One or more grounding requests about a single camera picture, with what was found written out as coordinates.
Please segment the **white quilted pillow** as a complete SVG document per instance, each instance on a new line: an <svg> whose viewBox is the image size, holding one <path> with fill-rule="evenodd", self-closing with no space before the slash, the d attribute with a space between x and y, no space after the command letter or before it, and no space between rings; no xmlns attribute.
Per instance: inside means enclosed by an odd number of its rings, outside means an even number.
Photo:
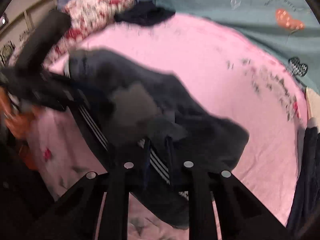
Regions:
<svg viewBox="0 0 320 240"><path fill-rule="evenodd" d="M313 119L318 130L320 126L320 96L311 88L306 87L305 98L308 111L308 119Z"/></svg>

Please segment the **dark navy flat garment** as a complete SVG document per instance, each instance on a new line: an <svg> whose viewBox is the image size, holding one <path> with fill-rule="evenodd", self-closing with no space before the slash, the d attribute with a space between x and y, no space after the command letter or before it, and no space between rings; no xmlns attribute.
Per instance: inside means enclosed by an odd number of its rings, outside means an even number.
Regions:
<svg viewBox="0 0 320 240"><path fill-rule="evenodd" d="M308 121L304 134L302 162L295 195L286 228L292 236L316 210L319 204L319 131L316 119Z"/></svg>

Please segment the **folded dark navy garment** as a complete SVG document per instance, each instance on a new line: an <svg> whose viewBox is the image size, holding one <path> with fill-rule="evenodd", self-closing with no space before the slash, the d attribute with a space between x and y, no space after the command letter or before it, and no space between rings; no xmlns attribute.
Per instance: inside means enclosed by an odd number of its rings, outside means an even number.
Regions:
<svg viewBox="0 0 320 240"><path fill-rule="evenodd" d="M157 7L152 1L140 1L131 9L116 13L114 21L126 22L143 27L151 27L160 24L176 14L175 11Z"/></svg>

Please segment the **pink floral bed sheet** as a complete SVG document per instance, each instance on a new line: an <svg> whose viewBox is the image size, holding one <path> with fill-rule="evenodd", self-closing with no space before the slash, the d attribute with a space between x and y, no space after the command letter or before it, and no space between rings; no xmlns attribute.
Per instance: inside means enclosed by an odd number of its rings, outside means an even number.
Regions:
<svg viewBox="0 0 320 240"><path fill-rule="evenodd" d="M106 48L161 73L175 74L212 115L249 132L233 174L285 226L298 175L297 133L308 115L285 67L231 28L186 14L154 27L116 23L78 47ZM86 171L105 172L69 112L46 110L33 122L32 156L55 200ZM130 196L129 239L188 239Z"/></svg>

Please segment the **red floral rolled quilt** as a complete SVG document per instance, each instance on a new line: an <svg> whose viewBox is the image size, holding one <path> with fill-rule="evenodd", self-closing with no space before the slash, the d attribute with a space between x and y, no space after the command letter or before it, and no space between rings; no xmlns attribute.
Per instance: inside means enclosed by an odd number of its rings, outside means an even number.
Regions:
<svg viewBox="0 0 320 240"><path fill-rule="evenodd" d="M71 27L53 45L42 65L49 67L60 57L76 48L89 35L114 22L117 13L135 5L136 0L70 0L61 9L71 17Z"/></svg>

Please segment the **black track pants white stripes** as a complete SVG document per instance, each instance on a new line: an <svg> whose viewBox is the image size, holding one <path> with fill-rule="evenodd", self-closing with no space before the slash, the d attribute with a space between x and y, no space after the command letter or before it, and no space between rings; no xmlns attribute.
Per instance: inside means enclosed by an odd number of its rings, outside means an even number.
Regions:
<svg viewBox="0 0 320 240"><path fill-rule="evenodd" d="M209 114L172 74L154 72L109 50L76 50L64 68L82 103L71 113L106 171L131 161L140 173L132 194L157 218L185 230L188 195L182 166L232 170L249 140L228 119Z"/></svg>

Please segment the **teal heart-print quilt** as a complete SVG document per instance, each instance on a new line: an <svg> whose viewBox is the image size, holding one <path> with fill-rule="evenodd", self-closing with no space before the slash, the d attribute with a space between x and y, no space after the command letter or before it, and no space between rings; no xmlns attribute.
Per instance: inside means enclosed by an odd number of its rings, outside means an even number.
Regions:
<svg viewBox="0 0 320 240"><path fill-rule="evenodd" d="M319 17L306 0L153 0L233 28L319 91Z"/></svg>

